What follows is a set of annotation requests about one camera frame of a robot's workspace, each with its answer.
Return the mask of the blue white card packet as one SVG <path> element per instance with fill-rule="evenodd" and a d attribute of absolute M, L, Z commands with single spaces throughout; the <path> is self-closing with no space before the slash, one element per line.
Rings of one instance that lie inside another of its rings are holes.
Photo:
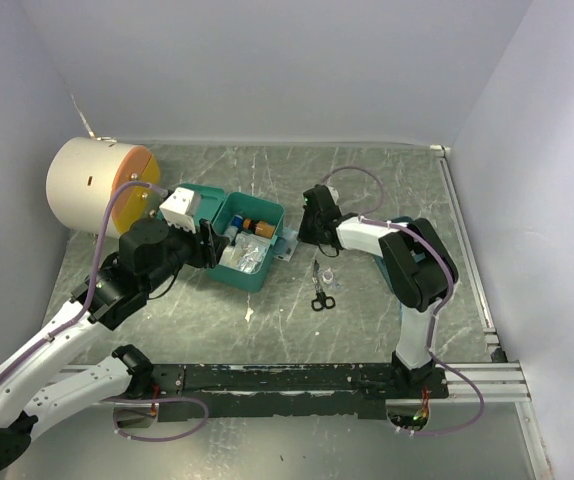
<path fill-rule="evenodd" d="M 277 245 L 279 246 L 277 257 L 282 261 L 289 262 L 298 246 L 298 238 L 297 236 L 280 237 Z"/>

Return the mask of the blue white ointment tube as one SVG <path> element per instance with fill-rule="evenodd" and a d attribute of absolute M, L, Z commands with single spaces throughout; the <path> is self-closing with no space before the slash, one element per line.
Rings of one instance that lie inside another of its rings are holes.
<path fill-rule="evenodd" d="M 234 215 L 223 234 L 231 240 L 234 240 L 243 227 L 243 222 L 244 218 L 241 215 Z"/>

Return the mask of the silver foil packets bag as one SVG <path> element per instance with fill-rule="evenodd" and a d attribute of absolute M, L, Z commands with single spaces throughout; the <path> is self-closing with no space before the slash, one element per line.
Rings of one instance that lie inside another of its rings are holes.
<path fill-rule="evenodd" d="M 269 239 L 240 232 L 234 244 L 225 248 L 219 264 L 245 274 L 255 274 L 260 270 L 270 247 Z"/>

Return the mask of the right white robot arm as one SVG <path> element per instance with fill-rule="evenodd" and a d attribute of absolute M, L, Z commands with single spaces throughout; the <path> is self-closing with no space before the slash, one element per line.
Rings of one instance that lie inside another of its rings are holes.
<path fill-rule="evenodd" d="M 382 222 L 342 214 L 331 189 L 317 184 L 303 193 L 298 239 L 335 254 L 353 250 L 382 260 L 401 305 L 401 332 L 392 355 L 391 384 L 410 398 L 442 381 L 433 352 L 440 311 L 450 301 L 458 271 L 432 224 L 424 219 Z"/>

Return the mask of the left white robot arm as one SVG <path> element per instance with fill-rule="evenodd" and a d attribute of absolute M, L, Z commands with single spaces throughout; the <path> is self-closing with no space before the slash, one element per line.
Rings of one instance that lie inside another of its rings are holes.
<path fill-rule="evenodd" d="M 97 253 L 86 282 L 0 365 L 0 471 L 46 430 L 99 400 L 147 398 L 153 391 L 153 365 L 133 345 L 116 348 L 79 376 L 49 381 L 86 346 L 144 308 L 151 293 L 183 266 L 216 267 L 229 243 L 208 220 L 190 232 L 145 218 L 120 236 L 115 252 Z"/>

